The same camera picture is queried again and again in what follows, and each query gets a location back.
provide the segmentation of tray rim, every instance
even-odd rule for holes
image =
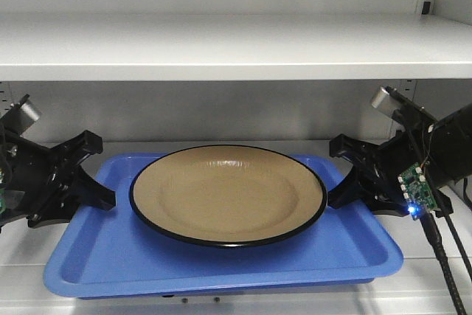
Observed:
[[[167,155],[166,153],[121,153],[107,159],[96,175],[96,180],[107,185],[106,178],[109,176],[111,169],[117,163],[121,163],[126,159],[152,159]],[[333,180],[342,179],[342,175],[337,171],[332,162],[314,155],[305,154],[291,154],[295,159],[314,159],[317,163],[323,165],[324,168],[330,169],[330,174],[333,174]],[[130,179],[133,176],[130,173],[122,171],[121,179]],[[240,289],[250,288],[273,288],[273,287],[293,287],[304,285],[327,285],[327,284],[348,284],[348,283],[366,283],[372,281],[376,277],[385,277],[398,271],[403,265],[403,254],[390,237],[388,232],[383,228],[375,216],[367,209],[367,207],[360,201],[354,202],[350,205],[353,212],[356,212],[361,220],[375,225],[370,231],[377,240],[386,240],[381,245],[386,252],[386,259],[383,263],[376,265],[369,265],[365,267],[339,267],[337,270],[349,270],[350,275],[333,274],[333,269],[312,269],[301,271],[280,271],[270,272],[270,274],[277,273],[280,275],[280,281],[274,281],[273,278],[267,278],[268,273],[242,273],[242,274],[225,274],[204,277],[185,277],[172,279],[174,286],[167,287],[166,291],[162,291],[162,286],[168,283],[168,279],[160,280],[137,280],[137,281],[122,281],[122,282],[100,282],[100,283],[76,283],[65,280],[62,277],[62,267],[69,255],[69,250],[72,244],[78,237],[80,231],[86,224],[90,214],[94,211],[92,207],[81,206],[76,215],[61,237],[56,246],[52,256],[50,257],[44,269],[44,285],[53,293],[64,297],[79,297],[84,299],[94,299],[101,297],[129,297],[146,294],[165,295],[165,294],[191,294],[191,293],[209,293],[212,291],[236,291]],[[291,277],[287,280],[286,276],[301,276],[300,279],[295,280]],[[259,281],[256,283],[247,284],[247,278],[254,276]],[[316,278],[316,280],[303,280],[308,276]],[[221,284],[222,279],[230,278],[233,284]],[[210,283],[204,290],[198,284],[200,279],[205,279]],[[189,284],[189,280],[196,281],[195,284]]]

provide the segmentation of black plate rim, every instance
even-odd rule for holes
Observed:
[[[264,238],[264,239],[258,239],[258,240],[243,240],[243,241],[223,241],[223,240],[218,241],[218,240],[203,240],[203,239],[198,239],[198,238],[191,238],[189,236],[177,234],[175,232],[171,232],[170,230],[162,228],[161,226],[159,226],[159,225],[155,224],[154,222],[150,221],[148,218],[146,218],[141,213],[138,206],[136,205],[136,202],[134,201],[133,190],[134,190],[134,184],[136,183],[136,180],[139,178],[139,176],[141,175],[141,173],[144,170],[146,170],[149,166],[156,163],[157,161],[159,161],[161,159],[164,159],[168,156],[172,156],[173,154],[180,153],[182,151],[186,151],[186,150],[190,150],[190,149],[197,149],[197,148],[220,147],[220,146],[224,146],[224,147],[244,147],[244,148],[253,148],[253,149],[265,150],[265,151],[268,151],[268,152],[271,152],[271,153],[275,153],[275,154],[284,156],[284,157],[289,158],[290,160],[300,164],[301,166],[303,166],[304,168],[309,170],[316,177],[316,179],[318,180],[318,182],[319,182],[319,184],[322,188],[322,202],[321,202],[320,207],[318,208],[318,210],[315,212],[315,214],[310,219],[308,219],[306,222],[304,222],[302,225],[298,226],[295,229],[289,230],[289,231],[284,232],[280,235],[276,235],[276,236],[273,236],[273,237],[270,237],[270,238]],[[150,162],[149,164],[147,164],[145,167],[143,167],[136,174],[133,181],[131,182],[130,189],[129,189],[129,201],[130,201],[130,205],[131,205],[132,210],[139,217],[139,219],[144,221],[152,229],[155,229],[157,232],[160,232],[161,234],[166,235],[170,238],[180,240],[180,241],[184,241],[184,242],[187,242],[187,243],[192,243],[192,244],[195,244],[195,245],[200,245],[200,246],[213,246],[213,247],[221,247],[221,248],[250,247],[250,246],[267,245],[269,243],[275,243],[277,241],[282,241],[282,240],[288,239],[292,236],[295,236],[296,234],[299,234],[300,232],[302,232],[303,230],[305,230],[309,226],[311,226],[315,221],[317,221],[322,216],[323,212],[326,209],[326,206],[327,206],[327,189],[326,189],[325,183],[321,180],[321,178],[318,176],[318,174],[315,171],[313,171],[307,165],[299,162],[298,160],[296,160],[296,159],[294,159],[291,156],[288,156],[286,154],[279,153],[279,152],[277,152],[275,150],[271,150],[271,149],[254,147],[254,146],[251,146],[251,145],[211,144],[211,145],[198,145],[198,146],[195,146],[195,147],[190,147],[190,148],[185,148],[185,149],[173,151],[172,153],[161,156],[160,158],[158,158],[158,159]]]

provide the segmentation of wire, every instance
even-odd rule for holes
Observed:
[[[422,156],[421,154],[421,149],[418,146],[416,140],[414,139],[412,130],[409,126],[408,121],[404,117],[404,115],[399,111],[396,110],[395,113],[397,115],[397,118],[402,122],[403,127],[405,127],[405,132],[408,135],[409,141],[412,144],[413,150],[417,156],[417,159],[419,162],[423,161],[426,157]],[[434,194],[434,198],[436,199],[438,207],[441,209],[441,212],[444,215],[444,218],[446,220],[446,223],[448,224],[449,229],[451,230],[451,234],[454,238],[454,241],[456,242],[457,248],[459,249],[459,252],[462,256],[462,260],[465,264],[465,267],[468,270],[469,276],[472,279],[472,267],[471,267],[471,262],[468,259],[467,253],[465,252],[464,246],[462,245],[462,241],[460,240],[459,235],[457,234],[456,228],[454,227],[454,224],[452,223],[451,218],[449,217],[449,214],[447,213],[447,210],[445,208],[444,202],[439,195],[437,189],[434,187],[434,184],[432,184],[431,178],[429,177],[429,174],[426,173],[425,171],[425,177],[426,181],[429,183],[431,186],[431,189]],[[433,248],[434,254],[436,255],[437,260],[439,261],[442,269],[442,274],[444,275],[444,281],[446,282],[446,285],[449,290],[449,294],[451,295],[452,302],[454,304],[454,307],[456,308],[456,312],[459,315],[466,314],[464,305],[462,304],[462,300],[460,299],[460,294],[457,290],[456,283],[454,281],[454,277],[451,273],[451,269],[449,268],[448,265],[448,258],[447,255],[444,251],[444,246],[441,238],[440,231],[437,228],[436,222],[433,219],[433,216],[431,213],[426,213],[420,218],[421,225],[423,226],[423,230],[425,232],[426,238],[428,239],[428,242],[430,243],[431,247]]]
[[[5,147],[7,139],[5,137],[5,127],[0,123],[0,188],[5,187],[12,179],[12,169],[8,164]]]
[[[431,154],[431,142],[433,141],[433,133],[434,131],[432,131],[430,134],[429,134],[429,141],[428,141],[428,148],[426,150],[426,142],[425,142],[425,129],[424,129],[424,126],[423,126],[423,129],[421,130],[421,141],[423,143],[423,152],[424,152],[424,159],[423,161],[421,162],[420,164],[420,167],[421,169],[423,169],[423,171],[426,172],[426,162],[428,161],[429,159],[429,154]]]
[[[467,177],[464,178],[463,183],[462,183],[462,198],[467,207],[469,207],[470,210],[472,210],[472,201],[467,195],[467,185],[468,185],[468,180]]]
[[[413,150],[417,155],[417,158],[419,160],[422,160],[423,157],[421,156],[421,150],[420,147],[418,147],[418,144],[416,143],[416,140],[414,140],[412,130],[409,127],[409,124],[407,123],[405,117],[401,114],[401,112],[398,112],[398,117],[403,121],[403,126],[405,127],[405,132],[408,134],[409,140],[412,144]],[[433,137],[433,133],[431,132],[431,135],[429,137],[429,144],[431,147],[431,139]],[[454,242],[457,245],[457,248],[459,250],[459,253],[462,258],[462,262],[465,265],[465,268],[467,269],[467,272],[469,274],[469,277],[472,281],[472,265],[471,261],[469,260],[469,257],[467,255],[467,252],[465,251],[464,245],[462,244],[462,241],[460,240],[459,234],[457,233],[456,227],[454,226],[454,223],[451,220],[451,217],[449,216],[449,213],[447,211],[446,206],[444,205],[443,198],[440,196],[438,193],[437,189],[434,187],[434,183],[429,175],[429,173],[424,170],[424,175],[426,177],[426,181],[428,182],[429,186],[431,186],[431,190],[434,194],[434,199],[436,200],[437,206],[440,208],[442,214],[444,215],[445,222],[448,225],[449,230],[451,231],[452,237],[454,239]]]
[[[462,300],[460,299],[456,283],[454,282],[454,277],[452,276],[451,268],[449,267],[448,263],[448,257],[444,251],[443,240],[441,238],[440,231],[437,228],[437,224],[433,219],[433,215],[431,213],[422,215],[420,217],[420,222],[425,232],[426,239],[428,239],[429,244],[434,250],[434,255],[441,265],[445,283],[448,286],[449,294],[451,295],[452,303],[456,308],[456,312],[459,315],[467,314],[464,304],[462,304]]]

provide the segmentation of green circuit board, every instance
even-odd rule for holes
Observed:
[[[408,211],[414,220],[424,212],[437,208],[433,192],[418,163],[413,164],[398,176],[400,188],[408,204]]]

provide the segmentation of shelf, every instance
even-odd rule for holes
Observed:
[[[469,78],[433,15],[0,15],[3,80]]]
[[[449,258],[461,298],[472,306],[470,280],[462,260]],[[455,314],[440,267],[434,258],[406,259],[396,274],[359,285],[273,288],[237,293],[81,300],[59,297],[43,285],[44,265],[0,266],[2,315],[74,314]]]

